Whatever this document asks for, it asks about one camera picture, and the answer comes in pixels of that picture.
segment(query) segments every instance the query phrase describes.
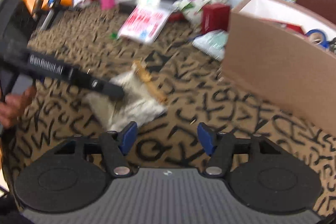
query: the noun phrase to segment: small red box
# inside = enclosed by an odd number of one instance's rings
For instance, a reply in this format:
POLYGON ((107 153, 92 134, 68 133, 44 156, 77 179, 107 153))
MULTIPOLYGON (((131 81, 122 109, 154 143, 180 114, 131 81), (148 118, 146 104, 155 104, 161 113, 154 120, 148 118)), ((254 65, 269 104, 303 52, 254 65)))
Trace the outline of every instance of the small red box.
POLYGON ((302 29, 302 26, 294 25, 294 24, 291 24, 291 23, 288 23, 288 22, 277 21, 277 20, 273 20, 273 19, 261 19, 261 20, 266 21, 266 22, 273 22, 275 25, 279 26, 280 28, 289 29, 289 30, 295 31, 299 34, 305 35, 305 32, 302 29))
POLYGON ((229 5, 224 4, 206 4, 203 6, 202 16, 202 34, 215 30, 227 31, 230 17, 229 5))

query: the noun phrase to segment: metal screw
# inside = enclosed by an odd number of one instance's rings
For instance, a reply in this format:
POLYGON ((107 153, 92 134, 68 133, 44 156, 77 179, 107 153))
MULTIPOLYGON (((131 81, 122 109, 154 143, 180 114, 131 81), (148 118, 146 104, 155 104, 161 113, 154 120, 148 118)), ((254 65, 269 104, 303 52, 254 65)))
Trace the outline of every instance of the metal screw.
POLYGON ((170 175, 173 174, 173 172, 167 170, 167 171, 163 172, 163 174, 166 175, 166 176, 170 176, 170 175))
POLYGON ((222 173, 222 169, 217 166, 208 167, 206 168, 205 171, 207 172, 207 174, 213 175, 213 176, 220 175, 222 173))
POLYGON ((98 84, 98 81, 97 81, 97 80, 94 80, 94 81, 92 82, 92 87, 95 88, 97 84, 98 84))
POLYGON ((124 176, 124 175, 127 175, 129 174, 131 170, 126 167, 126 166, 119 166, 119 167, 116 167, 113 172, 116 174, 116 175, 120 175, 120 176, 124 176))

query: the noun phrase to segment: open cardboard box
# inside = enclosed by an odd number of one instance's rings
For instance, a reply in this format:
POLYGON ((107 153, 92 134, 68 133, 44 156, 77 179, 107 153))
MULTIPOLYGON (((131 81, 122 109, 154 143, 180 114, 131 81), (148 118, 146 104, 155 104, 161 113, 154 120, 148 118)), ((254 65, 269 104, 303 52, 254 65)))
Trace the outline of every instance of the open cardboard box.
POLYGON ((243 89, 336 135, 336 55, 261 19, 323 30, 336 26, 297 4, 243 0, 231 11, 222 73, 243 89))

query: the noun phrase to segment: person's hand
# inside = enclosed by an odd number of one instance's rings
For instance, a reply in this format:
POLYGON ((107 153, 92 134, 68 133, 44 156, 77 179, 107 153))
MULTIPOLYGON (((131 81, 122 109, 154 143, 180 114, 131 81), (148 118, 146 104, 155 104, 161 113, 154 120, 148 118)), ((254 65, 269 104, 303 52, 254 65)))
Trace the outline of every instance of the person's hand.
POLYGON ((0 102, 0 123, 5 129, 14 126, 17 119, 22 116, 33 98, 36 95, 36 88, 31 86, 23 94, 8 94, 5 97, 5 103, 0 102))

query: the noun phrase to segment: patterned carpet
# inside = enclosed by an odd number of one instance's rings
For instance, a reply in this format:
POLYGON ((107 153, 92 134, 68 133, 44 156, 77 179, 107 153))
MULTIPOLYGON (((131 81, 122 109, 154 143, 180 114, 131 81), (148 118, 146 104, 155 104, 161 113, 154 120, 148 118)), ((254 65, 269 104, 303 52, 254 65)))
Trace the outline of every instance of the patterned carpet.
MULTIPOLYGON (((30 46, 107 79, 128 71, 134 59, 147 62, 155 84, 168 96, 169 110, 141 127, 127 157, 131 165, 202 169, 208 157, 196 138, 199 122, 238 137, 260 133, 320 173, 324 190, 314 209, 320 215, 335 210, 336 138, 227 80, 219 82, 220 63, 187 42, 192 34, 187 23, 168 23, 152 45, 110 39, 126 18, 116 10, 102 12, 98 6, 67 12, 51 30, 32 38, 30 46)), ((37 87, 38 95, 15 137, 3 147, 11 189, 20 170, 63 139, 74 134, 93 137, 103 131, 82 102, 87 90, 51 80, 37 87)), ((98 165, 101 161, 89 160, 98 165)), ((235 158, 235 165, 243 160, 235 158)))

